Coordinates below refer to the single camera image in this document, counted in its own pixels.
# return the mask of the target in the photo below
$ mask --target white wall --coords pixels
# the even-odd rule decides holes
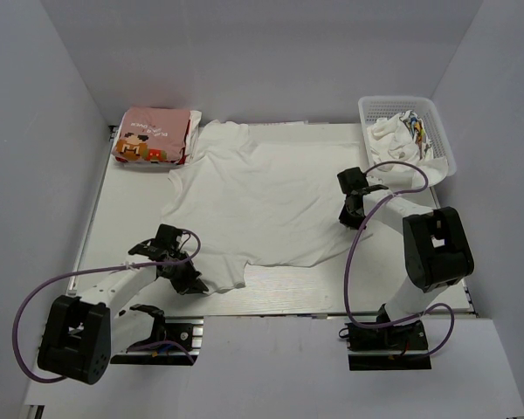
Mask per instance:
[[[524,401],[524,0],[483,3],[433,100],[458,165],[441,203],[463,218],[473,302],[494,319]]]
[[[15,311],[37,284],[72,267],[105,153],[107,124],[38,0],[0,0],[0,418],[19,413],[27,380],[10,342]],[[32,363],[44,292],[23,322]]]
[[[107,121],[357,120],[368,94],[430,97],[481,0],[43,0]]]

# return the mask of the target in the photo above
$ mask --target cartoon print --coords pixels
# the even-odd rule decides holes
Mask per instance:
[[[144,160],[167,162],[167,152],[165,152],[164,150],[155,150],[151,148],[148,150],[148,154],[146,155]]]
[[[116,152],[121,155],[118,161],[136,161],[143,158],[144,155],[148,155],[148,140],[147,135],[138,135],[134,133],[124,134],[124,138],[120,138],[116,142]]]
[[[404,123],[406,128],[408,128],[408,131],[410,131],[411,138],[413,138],[413,141],[417,144],[417,147],[419,148],[419,159],[423,159],[425,153],[430,147],[426,143],[424,147],[426,133],[423,121],[420,118],[418,118],[417,114],[413,111],[407,111],[406,113],[404,113],[400,117],[400,121]]]

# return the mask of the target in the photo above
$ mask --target cable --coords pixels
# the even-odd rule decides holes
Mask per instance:
[[[349,330],[349,329],[347,327],[340,329],[340,332],[338,332],[338,337],[340,339],[347,339],[349,337],[349,332],[347,332],[346,334],[341,334],[341,332],[345,332],[346,330]]]
[[[182,243],[181,243],[181,247],[178,248],[178,251],[181,251],[184,247],[184,245],[186,244],[186,242],[188,242],[190,240],[190,234],[188,235],[188,237],[186,237],[186,240],[184,240]]]
[[[172,345],[165,345],[164,347],[162,347],[161,349],[157,349],[153,354],[152,356],[157,356],[157,355],[161,355],[163,352],[167,352],[171,349]]]
[[[37,288],[31,291],[29,295],[25,297],[24,301],[21,303],[21,306],[17,309],[16,317],[14,318],[14,324],[11,329],[11,345],[14,351],[14,355],[16,356],[17,364],[19,365],[21,370],[24,372],[24,374],[27,375],[30,379],[36,382],[40,382],[42,384],[51,384],[54,382],[62,381],[66,378],[66,377],[55,377],[55,378],[39,377],[38,375],[34,374],[29,369],[29,367],[27,367],[27,364],[25,364],[24,359],[21,356],[21,351],[19,350],[19,338],[18,338],[19,321],[21,320],[21,316],[24,313],[25,308],[27,307],[29,302],[33,299],[33,297],[35,297],[41,290],[43,290],[47,286],[54,284],[56,282],[59,282],[62,279],[66,279],[70,277],[81,276],[81,275],[90,275],[92,273],[101,273],[101,272],[125,271],[127,269],[139,269],[139,268],[145,268],[147,266],[175,266],[178,264],[185,264],[198,254],[202,244],[200,242],[200,237],[198,237],[196,233],[190,230],[183,230],[183,232],[193,236],[198,243],[198,247],[196,248],[194,253],[192,253],[190,256],[188,256],[187,258],[183,260],[177,260],[177,261],[168,260],[165,262],[144,262],[141,264],[121,264],[117,266],[108,266],[106,268],[94,268],[94,269],[86,269],[84,271],[74,271],[74,272],[63,273],[61,275],[48,279],[43,284],[39,285]]]
[[[355,254],[355,249],[357,248],[357,245],[359,243],[359,240],[361,239],[361,236],[362,236],[363,231],[365,230],[365,227],[367,226],[367,223],[369,222],[371,217],[385,203],[387,203],[391,199],[394,199],[396,196],[400,196],[400,195],[404,195],[404,194],[416,194],[417,192],[423,192],[424,190],[429,188],[429,179],[427,178],[427,175],[425,174],[425,172],[422,169],[418,168],[417,166],[414,166],[413,164],[406,163],[405,161],[383,161],[381,163],[377,163],[374,166],[371,166],[367,171],[364,172],[364,174],[368,175],[371,170],[374,170],[374,169],[379,168],[381,166],[384,166],[386,164],[400,164],[400,165],[403,165],[403,166],[407,166],[409,168],[413,168],[414,170],[416,170],[424,178],[424,185],[421,188],[404,189],[404,190],[400,190],[398,192],[395,192],[393,195],[385,196],[365,216],[365,218],[363,219],[363,221],[361,223],[361,226],[359,227],[359,230],[357,230],[357,233],[355,234],[355,238],[353,240],[353,243],[351,244],[351,248],[349,249],[348,260],[346,261],[346,269],[345,269],[345,272],[344,272],[344,275],[343,275],[343,302],[344,302],[344,305],[345,305],[345,308],[346,308],[346,314],[348,315],[349,320],[354,325],[356,325],[357,327],[360,327],[361,329],[383,329],[385,327],[391,327],[391,326],[399,325],[399,324],[404,323],[404,322],[409,321],[409,320],[418,319],[423,314],[429,313],[429,312],[431,312],[432,310],[434,310],[437,307],[442,306],[442,307],[446,308],[448,310],[449,314],[451,315],[451,324],[450,324],[448,333],[446,334],[446,337],[443,339],[443,341],[437,347],[432,349],[427,354],[420,355],[420,357],[421,356],[429,356],[429,355],[432,355],[432,354],[436,353],[438,350],[440,350],[446,344],[446,342],[450,339],[450,337],[452,335],[452,330],[454,329],[455,317],[454,317],[454,311],[447,304],[445,304],[445,303],[433,304],[432,306],[428,307],[422,313],[412,314],[411,316],[407,316],[407,317],[404,317],[402,319],[389,321],[389,322],[386,322],[386,323],[375,323],[375,324],[372,324],[372,325],[367,325],[367,324],[364,324],[364,323],[360,323],[359,321],[355,320],[353,314],[351,313],[351,309],[349,308],[349,294],[348,294],[348,289],[349,289],[349,287],[348,287],[349,286],[349,270],[351,268],[351,261],[353,259],[354,254]]]
[[[163,330],[163,340],[166,340],[166,339],[167,339],[167,330]]]
[[[190,360],[192,365],[194,365],[194,358],[192,358],[190,352],[184,349],[183,345],[174,342],[173,340],[160,340],[159,342],[148,343],[147,345],[139,345],[138,347],[131,346],[127,349],[127,351],[141,351],[142,349],[150,349],[152,347],[158,347],[160,345],[172,345],[174,347],[178,347],[181,351],[184,352],[184,354]]]
[[[402,352],[399,355],[396,355],[396,358],[402,358],[405,355],[405,353],[408,352],[408,349],[410,349],[410,342],[406,340],[405,345],[403,345]]]

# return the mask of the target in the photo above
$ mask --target clothes in basket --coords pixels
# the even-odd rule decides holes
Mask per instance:
[[[367,133],[374,163],[404,161],[413,164],[427,174],[431,186],[446,177],[448,161],[444,156],[434,157],[424,123],[414,111],[397,113],[390,119],[379,118],[375,124],[367,127]],[[415,172],[412,168],[396,164],[384,165],[377,169],[400,174]],[[412,174],[411,186],[422,186],[422,176]]]

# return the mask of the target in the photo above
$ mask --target folded clothing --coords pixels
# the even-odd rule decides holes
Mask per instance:
[[[162,221],[200,236],[194,265],[210,292],[243,286],[246,264],[312,266],[353,241],[337,219],[337,174],[359,159],[355,142],[254,140],[246,125],[214,121],[195,161],[170,171],[176,197]]]
[[[122,118],[112,154],[123,163],[187,164],[193,158],[201,118],[198,111],[132,107]]]
[[[446,157],[434,157],[423,120],[414,111],[397,113],[390,119],[379,118],[374,125],[367,127],[367,133],[374,163],[404,161],[413,164],[427,174],[431,186],[441,182],[448,174]],[[410,181],[412,188],[424,184],[423,177],[406,166],[388,164],[377,170],[390,172],[392,176],[387,177],[389,180],[397,177],[400,183]]]

